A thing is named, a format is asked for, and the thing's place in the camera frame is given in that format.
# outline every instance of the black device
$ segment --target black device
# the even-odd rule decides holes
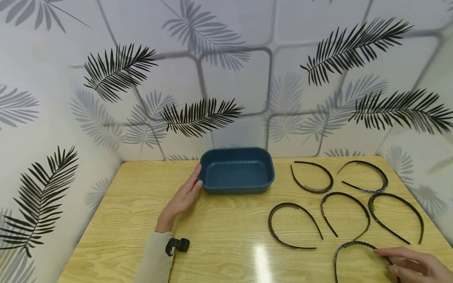
[[[165,247],[165,252],[168,256],[174,255],[174,249],[176,248],[180,252],[186,253],[189,250],[190,241],[185,238],[178,240],[176,238],[171,238]]]

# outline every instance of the wooden table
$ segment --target wooden table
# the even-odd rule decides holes
[[[381,168],[389,179],[387,192],[399,195],[421,213],[425,232],[418,245],[419,222],[406,206],[388,197],[376,199],[376,215],[412,245],[411,249],[436,255],[453,268],[453,250],[435,225],[402,184],[387,162],[378,156],[275,158],[275,181],[262,195],[211,196],[202,192],[197,203],[180,216],[175,236],[191,241],[187,253],[177,252],[171,283],[300,283],[334,282],[333,255],[339,245],[351,241],[366,227],[366,217],[352,200],[333,196],[324,204],[336,238],[321,217],[323,195],[300,189],[289,165],[294,160],[316,162],[327,168],[335,183],[331,192],[346,192],[365,206],[371,194],[347,187],[341,181],[377,189],[376,173],[347,161],[361,159]],[[90,222],[58,282],[132,282],[148,234],[177,188],[186,180],[197,161],[126,162],[118,171],[106,196]],[[325,187],[328,177],[313,166],[293,165],[302,184]],[[324,236],[321,241],[314,224],[301,211],[281,209],[274,216],[274,228],[288,243],[316,246],[317,250],[295,250],[277,243],[270,235],[270,210],[281,202],[295,202],[308,209]],[[377,247],[404,243],[371,220],[369,231],[359,240]],[[338,257],[339,282],[394,282],[386,263],[367,248],[348,248]]]

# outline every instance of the blue plastic tray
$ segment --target blue plastic tray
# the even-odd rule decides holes
[[[212,195],[263,193],[275,177],[272,158],[262,148],[211,149],[200,164],[198,179]]]

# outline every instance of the sleeve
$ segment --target sleeve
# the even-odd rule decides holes
[[[134,283],[168,283],[173,256],[165,253],[165,247],[172,237],[172,232],[149,235]]]

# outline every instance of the fingers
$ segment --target fingers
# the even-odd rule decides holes
[[[421,264],[419,264],[418,262],[415,262],[412,260],[408,260],[408,259],[396,260],[393,262],[393,264],[397,265],[399,267],[402,267],[402,268],[411,269],[413,271],[424,273],[423,266]]]
[[[432,256],[429,254],[419,253],[405,247],[391,248],[391,249],[375,249],[374,252],[382,256],[397,256],[404,259],[417,261],[421,264],[432,263]]]
[[[423,275],[416,274],[409,269],[405,269],[399,266],[392,265],[389,267],[390,272],[393,275],[401,278],[404,283],[428,283],[428,277],[424,277]]]
[[[202,180],[199,180],[198,182],[196,182],[195,185],[193,186],[192,190],[188,193],[188,195],[190,195],[190,197],[195,198],[195,196],[197,195],[198,191],[201,189],[202,185],[203,185],[203,181]]]
[[[201,172],[201,164],[195,165],[195,169],[193,170],[192,174],[190,174],[189,179],[183,184],[182,187],[188,189],[189,191],[192,189],[194,183],[198,179],[198,175]]]

